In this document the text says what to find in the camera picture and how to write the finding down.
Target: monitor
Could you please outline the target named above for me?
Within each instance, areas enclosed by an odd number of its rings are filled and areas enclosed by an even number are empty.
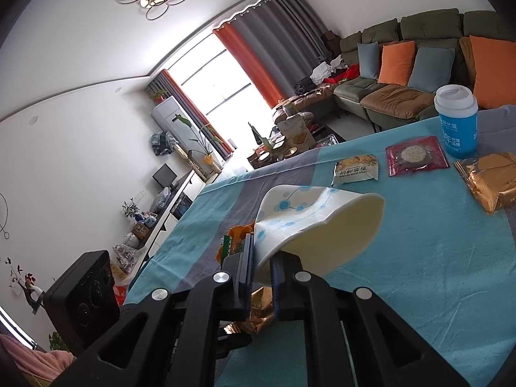
[[[158,182],[162,188],[171,187],[174,183],[177,175],[172,171],[168,164],[162,165],[162,167],[154,173],[154,180]]]

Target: white lid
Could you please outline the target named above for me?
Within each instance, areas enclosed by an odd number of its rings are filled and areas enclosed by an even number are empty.
[[[468,117],[478,110],[477,100],[467,87],[449,84],[440,87],[434,98],[435,109],[445,116]]]

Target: tiled floor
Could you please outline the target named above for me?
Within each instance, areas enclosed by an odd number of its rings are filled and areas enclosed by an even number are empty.
[[[328,125],[347,141],[374,134],[371,123],[361,117],[352,113],[346,115],[343,110],[339,111],[339,116],[337,117],[335,112],[330,112],[320,122]]]

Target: pink blanket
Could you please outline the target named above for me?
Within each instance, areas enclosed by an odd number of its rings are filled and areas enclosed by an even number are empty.
[[[46,381],[54,381],[66,370],[73,360],[73,355],[65,351],[39,352],[28,349],[10,336],[0,334],[4,344],[16,366]]]

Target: black bag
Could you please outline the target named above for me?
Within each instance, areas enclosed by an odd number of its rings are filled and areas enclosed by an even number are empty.
[[[297,96],[301,96],[302,94],[308,93],[310,90],[314,90],[316,87],[310,77],[305,77],[299,80],[293,89]]]

